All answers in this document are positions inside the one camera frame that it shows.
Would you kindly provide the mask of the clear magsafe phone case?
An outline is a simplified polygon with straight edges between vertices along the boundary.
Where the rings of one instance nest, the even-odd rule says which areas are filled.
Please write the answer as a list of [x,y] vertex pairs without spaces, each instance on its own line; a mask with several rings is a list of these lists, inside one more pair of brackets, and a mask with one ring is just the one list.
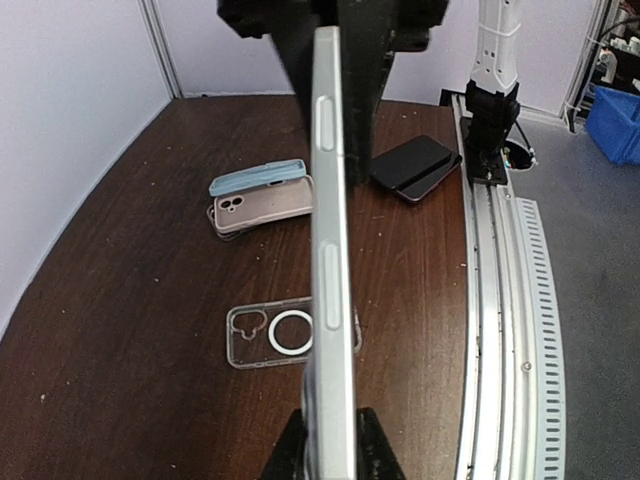
[[315,345],[312,297],[244,304],[226,314],[226,359],[241,371],[305,369]]

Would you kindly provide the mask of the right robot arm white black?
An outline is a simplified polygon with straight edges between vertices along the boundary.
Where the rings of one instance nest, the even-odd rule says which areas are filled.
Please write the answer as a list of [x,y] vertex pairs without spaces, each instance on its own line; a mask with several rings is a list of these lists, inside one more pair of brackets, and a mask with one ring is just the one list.
[[[306,120],[311,118],[313,40],[339,31],[345,173],[351,186],[369,173],[373,120],[396,53],[423,52],[442,24],[445,1],[221,1],[218,16],[242,38],[270,36]],[[490,155],[501,148],[520,111],[516,41],[519,1],[479,4],[476,58],[466,85],[470,142]]]

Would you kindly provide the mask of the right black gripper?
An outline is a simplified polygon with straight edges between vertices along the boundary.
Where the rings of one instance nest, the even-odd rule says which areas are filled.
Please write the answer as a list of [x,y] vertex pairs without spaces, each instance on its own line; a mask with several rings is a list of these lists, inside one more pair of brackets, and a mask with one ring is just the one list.
[[[430,30],[442,24],[448,1],[218,1],[218,16],[241,38],[262,38],[286,7],[317,15],[340,33],[345,175],[353,188],[369,175],[375,115],[395,52],[422,52]],[[311,140],[315,24],[294,24],[271,34]]]

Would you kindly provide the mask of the silver smartphone black screen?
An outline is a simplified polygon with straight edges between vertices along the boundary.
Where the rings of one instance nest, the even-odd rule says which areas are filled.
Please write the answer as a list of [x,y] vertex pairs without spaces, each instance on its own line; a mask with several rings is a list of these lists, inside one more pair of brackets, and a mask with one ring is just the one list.
[[343,144],[340,32],[314,35],[310,154],[313,341],[304,370],[308,479],[357,476],[353,319]]

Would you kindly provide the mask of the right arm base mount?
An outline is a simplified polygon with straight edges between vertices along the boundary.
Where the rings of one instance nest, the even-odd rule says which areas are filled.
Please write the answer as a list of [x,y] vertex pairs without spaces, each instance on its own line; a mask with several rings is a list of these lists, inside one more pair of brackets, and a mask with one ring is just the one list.
[[471,118],[463,117],[459,125],[464,140],[464,162],[470,183],[506,186],[511,171],[529,171],[538,164],[535,149],[518,121],[515,121],[514,129],[518,131],[521,142],[506,138],[501,147],[492,153],[480,150],[471,142]]

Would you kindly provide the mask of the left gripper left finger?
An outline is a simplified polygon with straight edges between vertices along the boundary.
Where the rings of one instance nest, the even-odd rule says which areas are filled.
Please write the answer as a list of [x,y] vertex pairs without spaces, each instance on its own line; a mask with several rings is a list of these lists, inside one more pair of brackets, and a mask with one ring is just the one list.
[[294,410],[267,460],[260,480],[309,480],[309,431],[301,408]]

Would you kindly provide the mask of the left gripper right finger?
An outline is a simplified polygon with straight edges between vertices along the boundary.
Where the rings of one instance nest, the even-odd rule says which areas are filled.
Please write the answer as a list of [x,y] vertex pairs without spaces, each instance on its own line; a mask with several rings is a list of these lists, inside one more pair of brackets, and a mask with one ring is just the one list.
[[356,435],[358,479],[406,479],[373,408],[364,407],[357,409]]

